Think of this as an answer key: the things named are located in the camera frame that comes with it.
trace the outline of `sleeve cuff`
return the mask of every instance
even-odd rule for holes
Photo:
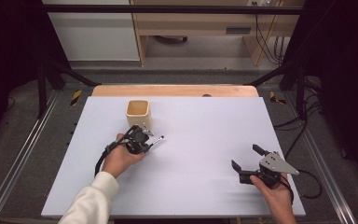
[[[118,192],[118,182],[107,172],[98,173],[91,183],[91,186],[102,191],[106,197],[112,201]]]

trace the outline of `person's left hand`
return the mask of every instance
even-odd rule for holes
[[[119,133],[116,140],[122,136],[123,134]],[[118,178],[118,176],[124,173],[131,165],[141,161],[144,156],[144,152],[138,155],[130,154],[125,145],[120,144],[118,147],[115,147],[104,159],[103,171],[111,174],[115,178]]]

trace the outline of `hand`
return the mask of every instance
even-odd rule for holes
[[[116,140],[123,136],[122,133],[117,135]],[[138,155],[130,154],[123,144],[115,147],[105,158],[103,162],[103,171],[111,174],[115,178],[124,173],[131,165],[141,161],[145,156],[142,152]]]
[[[287,174],[282,174],[282,176],[287,179]],[[251,180],[258,188],[258,190],[260,190],[260,192],[263,194],[264,199],[268,204],[269,211],[277,223],[296,223],[292,209],[290,192],[287,187],[278,183],[278,186],[276,186],[274,189],[270,189],[261,179],[255,175],[251,176]]]

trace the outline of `white panel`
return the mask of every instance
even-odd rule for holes
[[[139,97],[90,97],[42,211],[60,217],[76,194],[93,179],[95,163],[117,133],[129,129],[125,109]],[[242,185],[231,167],[235,160],[255,171],[263,159],[258,144],[282,151],[262,98],[145,97],[153,132],[164,135],[145,158],[118,178],[113,217],[269,216],[260,192]],[[305,215],[296,186],[297,216]]]
[[[43,0],[44,4],[128,5],[128,0]],[[129,13],[49,13],[69,61],[139,61]]]

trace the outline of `white cabinet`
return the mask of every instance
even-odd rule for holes
[[[128,0],[43,0],[44,4],[128,5]],[[139,61],[130,13],[49,13],[71,61]]]

